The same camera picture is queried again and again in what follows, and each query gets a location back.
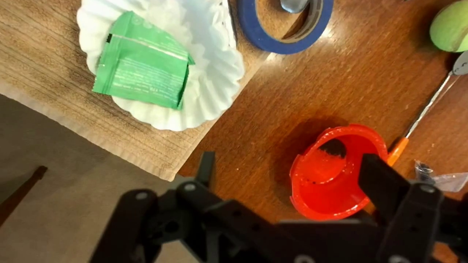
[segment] screw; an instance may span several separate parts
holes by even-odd
[[[143,198],[147,197],[147,192],[146,191],[140,191],[134,197],[136,197],[136,200],[143,200]]]
[[[434,192],[434,191],[436,191],[434,187],[427,185],[427,184],[421,184],[419,188],[421,188],[422,191],[425,191],[425,192]]]
[[[185,184],[185,185],[184,185],[184,189],[185,189],[185,191],[193,191],[194,188],[196,188],[194,184]]]
[[[298,254],[295,255],[294,263],[314,263],[314,260],[307,254]]]
[[[389,258],[389,263],[411,263],[406,257],[402,257],[399,254],[393,254],[390,258]]]

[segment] tape roll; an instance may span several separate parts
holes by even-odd
[[[238,20],[248,40],[260,49],[278,54],[294,54],[313,45],[323,33],[333,8],[333,0],[310,0],[308,16],[302,27],[285,39],[276,39],[262,27],[256,0],[238,0],[237,2]]]

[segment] wooden surface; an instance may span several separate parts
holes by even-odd
[[[270,222],[301,217],[289,203],[288,169],[326,127],[360,122],[387,144],[400,135],[444,78],[456,55],[436,49],[428,24],[450,1],[336,0],[323,36],[295,55],[269,55],[180,170],[216,151],[213,189]],[[468,170],[468,75],[417,128],[396,169],[414,159],[437,173]],[[455,257],[437,246],[437,257]]]
[[[259,11],[264,26],[282,36],[295,16],[270,2],[260,1]],[[156,176],[174,178],[213,122],[183,132],[161,131],[136,121],[108,96],[92,93],[93,75],[77,42],[79,5],[79,0],[0,2],[0,93]],[[243,87],[267,54],[244,40],[238,27],[235,32],[247,68]]]

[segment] red plastic lid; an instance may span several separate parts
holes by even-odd
[[[343,144],[343,156],[320,149],[330,140]],[[314,220],[342,219],[361,210],[368,203],[358,187],[364,153],[387,157],[386,144],[374,130],[358,124],[324,130],[291,166],[294,207]]]

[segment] floor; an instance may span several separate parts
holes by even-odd
[[[0,198],[36,165],[45,176],[0,227],[1,263],[87,261],[117,198],[131,188],[174,187],[96,147],[60,124],[0,96]],[[158,261],[194,261],[180,243]]]

